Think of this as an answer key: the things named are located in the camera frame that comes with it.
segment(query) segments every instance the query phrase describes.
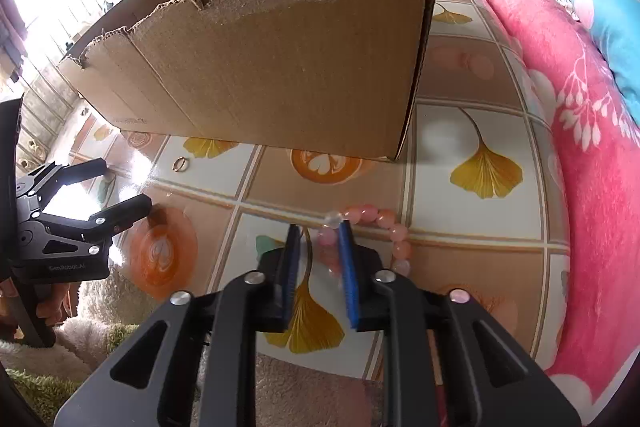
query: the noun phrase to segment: sunlight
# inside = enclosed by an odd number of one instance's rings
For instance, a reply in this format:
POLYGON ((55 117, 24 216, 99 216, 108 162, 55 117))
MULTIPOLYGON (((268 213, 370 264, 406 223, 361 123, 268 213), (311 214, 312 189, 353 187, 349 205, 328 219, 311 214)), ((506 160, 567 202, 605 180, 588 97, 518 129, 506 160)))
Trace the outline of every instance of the sunlight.
POLYGON ((117 266, 122 266, 124 264, 122 250, 115 245, 111 245, 111 248, 109 249, 109 259, 117 266))
POLYGON ((130 200, 133 196, 137 196, 139 190, 134 185, 127 185, 118 192, 118 201, 130 200))
POLYGON ((74 183, 62 185, 56 195, 51 198, 44 212, 86 221, 92 214, 100 212, 100 204, 84 191, 81 184, 74 183))
POLYGON ((140 151, 133 151, 131 157, 133 166, 131 168, 131 180, 136 185, 143 185, 151 172, 151 160, 143 155, 140 151))

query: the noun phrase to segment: silver screw head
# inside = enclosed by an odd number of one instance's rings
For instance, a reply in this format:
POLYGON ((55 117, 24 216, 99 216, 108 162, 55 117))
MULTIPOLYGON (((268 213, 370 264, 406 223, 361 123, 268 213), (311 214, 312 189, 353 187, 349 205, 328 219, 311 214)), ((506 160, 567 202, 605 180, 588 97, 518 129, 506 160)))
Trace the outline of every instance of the silver screw head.
POLYGON ((471 295, 469 295, 468 292, 460 288, 451 290, 449 293, 449 299, 451 299, 453 302, 456 302, 457 304, 467 303, 469 302, 470 298, 471 298, 471 295))
POLYGON ((264 273, 253 271, 244 276, 244 282, 247 284, 261 284, 264 282, 264 273))
POLYGON ((179 292, 171 295, 169 300, 171 301, 171 304, 175 306, 182 306, 184 304, 188 304, 188 302, 191 300, 191 294, 189 292, 180 290, 179 292))
POLYGON ((374 276, 376 281, 383 283, 390 283, 396 280, 396 274, 391 270, 379 270, 374 276))

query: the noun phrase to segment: tile grid pattern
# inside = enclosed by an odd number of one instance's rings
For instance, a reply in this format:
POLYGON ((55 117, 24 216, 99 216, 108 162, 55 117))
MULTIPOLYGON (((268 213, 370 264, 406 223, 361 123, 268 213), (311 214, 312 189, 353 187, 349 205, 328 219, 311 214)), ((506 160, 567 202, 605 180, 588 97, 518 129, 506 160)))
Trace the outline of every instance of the tile grid pattern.
MULTIPOLYGON (((544 267, 543 267, 542 293, 541 293, 542 299, 540 300, 540 311, 538 313, 538 322, 536 325, 536 332, 534 334, 534 343, 532 345, 531 352, 530 352, 531 355, 535 357, 538 352, 538 347, 541 341, 542 329, 545 321, 546 306, 548 304, 547 301, 548 301, 548 290, 549 290, 548 286, 549 286, 549 276, 550 276, 549 272, 550 272, 550 255, 551 255, 549 250, 550 250, 550 247, 552 247, 555 250, 562 251, 564 254, 568 253, 568 245, 564 245, 561 243, 554 243, 552 245, 549 244, 550 240, 548 237, 548 230, 547 230, 548 214, 546 211, 546 194, 545 194, 545 187, 542 181, 542 160, 540 159, 539 150, 536 145, 536 138, 534 136, 533 129, 532 129, 532 120, 537 121, 538 123, 541 123, 542 125, 547 127, 549 130, 550 130, 550 127, 545 120, 538 117, 537 115, 532 114, 530 111, 527 110, 528 109, 527 103, 526 103, 526 100, 524 99, 524 96, 523 96, 522 90, 520 89, 518 81, 516 80, 516 74, 513 71, 513 68, 511 67, 509 61, 507 60, 506 53, 504 51, 507 48, 503 44, 500 44, 500 42, 497 41, 497 38, 495 37, 494 32, 489 27, 488 22, 484 19, 484 17, 480 17, 480 18, 482 19, 489 34, 492 36, 493 42, 498 46, 498 49, 500 49, 500 54, 502 55, 505 64, 508 66, 510 70, 511 78, 516 88, 516 92, 518 93, 518 97, 520 98, 520 103, 522 104, 522 107, 525 109, 524 111, 513 111, 513 113, 519 116, 522 116, 524 118, 526 122, 527 134, 529 136, 529 140, 532 146, 531 149, 534 152, 536 176, 538 178, 538 190, 540 193, 540 203, 542 206, 543 241, 545 243, 544 244, 544 267)), ((456 104, 456 102, 453 100, 450 101, 450 103, 452 105, 456 104)))
MULTIPOLYGON (((544 266, 543 266, 543 277, 542 277, 542 298, 540 299, 540 310, 538 313, 538 320, 536 324, 536 330, 534 334, 534 339, 531 347, 531 353, 535 356, 538 346, 541 340, 541 334, 543 329, 543 323, 545 319, 545 310, 547 306, 547 293, 548 293, 548 285, 549 285, 549 250, 553 249, 555 255, 562 255, 562 253, 566 253, 568 251, 568 245, 562 243, 550 243, 550 239, 548 237, 548 227, 547 227, 547 212, 546 212, 546 196, 545 189, 543 187, 542 181, 542 166, 541 159, 538 154, 538 148, 536 146, 536 139, 534 137, 532 122, 542 124, 546 128, 548 128, 548 124, 542 118, 539 118, 537 115, 531 114, 529 110, 527 110, 526 100, 523 96, 522 90, 516 80, 515 73, 511 65, 508 63, 506 54, 504 51, 504 47, 500 44, 497 38, 494 35, 494 31, 488 25, 488 22, 481 15, 480 10, 477 8, 475 2, 473 0, 468 0, 468 3, 461 3, 460 1, 448 1, 455 2, 459 4, 468 4, 473 7, 473 10, 478 15, 480 21, 484 25, 484 28, 488 31, 488 35, 491 36, 491 39, 485 39, 476 36, 461 36, 456 35, 457 37, 464 39, 476 39, 483 40, 487 42, 492 42, 495 46, 498 47, 502 58, 505 61, 505 64, 508 67, 510 72, 511 81, 514 84, 516 89, 516 93, 518 95, 518 99, 520 100, 520 109, 516 109, 513 107, 502 107, 500 105, 492 105, 490 103, 480 103, 480 102, 469 102, 463 100, 443 100, 443 99, 432 99, 426 97, 420 97, 417 99, 417 105, 434 105, 434 106, 447 106, 447 107, 459 107, 459 108, 469 108, 469 109, 477 109, 477 110, 486 110, 491 112, 501 112, 505 114, 510 114, 512 116, 520 117, 524 120, 525 128, 527 131, 527 136, 529 137, 529 141, 531 144, 531 149, 533 151, 534 156, 534 167, 537 178, 538 185, 538 196, 540 199, 541 205, 541 213, 542 213, 542 238, 541 240, 513 240, 513 239, 505 239, 505 238, 482 238, 477 235, 460 235, 460 234, 441 234, 441 233, 425 233, 418 232, 416 230, 412 230, 410 234, 411 240, 418 245, 423 246, 446 246, 446 245, 456 245, 457 247, 461 247, 463 245, 467 245, 468 247, 481 247, 487 248, 491 247, 494 250, 508 249, 510 251, 517 251, 518 249, 522 249, 523 251, 531 251, 532 247, 540 247, 543 249, 543 257, 544 257, 544 266)), ((414 206, 414 193, 415 193, 415 179, 416 179, 416 153, 417 153, 417 134, 418 129, 416 125, 416 115, 414 111, 414 121, 412 123, 409 136, 406 142, 406 151, 407 151, 407 161, 404 166, 404 182, 402 184, 402 198, 399 205, 399 216, 401 216, 402 222, 408 224, 412 219, 412 210, 414 206)), ((210 204, 223 204, 225 206, 229 206, 231 210, 231 217, 229 219, 228 225, 226 226, 226 230, 224 233, 224 237, 222 239, 222 243, 219 249, 219 255, 216 260, 216 263, 212 269, 212 273, 209 277, 209 283, 207 285, 208 291, 214 291, 218 288, 218 284, 220 282, 220 278, 222 276, 222 272, 225 269, 226 256, 228 255, 230 245, 233 242, 236 230, 238 227, 239 219, 243 213, 249 213, 254 215, 261 215, 267 217, 268 219, 274 219, 277 221, 295 221, 299 223, 308 224, 312 227, 318 227, 322 223, 322 218, 317 214, 312 212, 304 212, 303 210, 290 210, 288 208, 282 208, 275 205, 265 204, 265 203, 252 203, 249 201, 249 193, 252 188, 252 184, 255 180, 255 174, 260 168, 260 164, 262 162, 262 158, 266 149, 262 146, 256 146, 252 155, 250 156, 247 165, 245 165, 245 172, 242 176, 241 183, 238 186, 238 189, 235 191, 233 196, 228 194, 218 194, 212 192, 211 190, 205 190, 201 187, 193 187, 189 185, 178 185, 175 182, 164 179, 157 172, 158 162, 167 147, 167 144, 170 140, 170 137, 167 137, 162 142, 162 145, 156 153, 156 155, 152 158, 151 161, 151 174, 149 177, 150 184, 154 187, 160 189, 170 190, 172 193, 180 194, 187 198, 197 198, 200 201, 205 201, 210 204)), ((107 150, 104 152, 104 157, 108 157, 115 140, 110 143, 107 150)), ((82 148, 82 144, 79 144, 76 148, 76 151, 72 153, 79 160, 90 159, 88 156, 82 155, 79 152, 82 148)), ((124 178, 130 178, 130 172, 123 168, 113 168, 118 176, 122 176, 124 178)), ((365 201, 353 201, 354 204, 364 203, 365 201)), ((371 237, 374 239, 386 240, 385 236, 382 232, 375 229, 368 229, 363 227, 356 227, 356 232, 358 235, 362 235, 365 237, 371 237)), ((120 244, 123 242, 124 238, 120 238, 120 244)), ((381 371, 380 362, 382 359, 382 353, 380 347, 382 345, 382 336, 379 335, 372 345, 372 349, 369 353, 369 361, 367 363, 367 367, 365 369, 364 378, 376 378, 379 376, 381 371)))

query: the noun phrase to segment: corrugated cardboard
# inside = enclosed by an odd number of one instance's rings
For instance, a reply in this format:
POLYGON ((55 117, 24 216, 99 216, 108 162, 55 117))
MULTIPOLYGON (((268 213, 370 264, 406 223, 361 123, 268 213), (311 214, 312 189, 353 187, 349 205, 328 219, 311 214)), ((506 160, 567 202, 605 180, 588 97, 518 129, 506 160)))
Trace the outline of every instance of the corrugated cardboard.
POLYGON ((124 130, 395 159, 434 0, 123 0, 63 74, 124 130))

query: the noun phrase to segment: white floral pattern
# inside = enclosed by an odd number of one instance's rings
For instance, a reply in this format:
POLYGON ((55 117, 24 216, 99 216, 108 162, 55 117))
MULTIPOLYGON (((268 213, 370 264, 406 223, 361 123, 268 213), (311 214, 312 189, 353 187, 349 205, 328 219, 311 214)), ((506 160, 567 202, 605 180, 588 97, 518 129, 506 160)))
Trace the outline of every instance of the white floral pattern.
MULTIPOLYGON (((563 124, 562 128, 565 130, 572 128, 574 142, 586 152, 592 143, 597 147, 602 139, 598 119, 610 118, 611 123, 620 129, 620 134, 623 137, 630 139, 637 147, 640 147, 640 132, 636 124, 623 103, 616 108, 608 88, 602 97, 591 100, 587 75, 587 47, 580 35, 578 35, 578 40, 582 46, 582 54, 575 59, 574 68, 567 75, 564 86, 556 98, 558 107, 564 106, 559 117, 563 124)), ((607 80, 613 81, 609 68, 600 65, 599 70, 607 77, 607 80)))

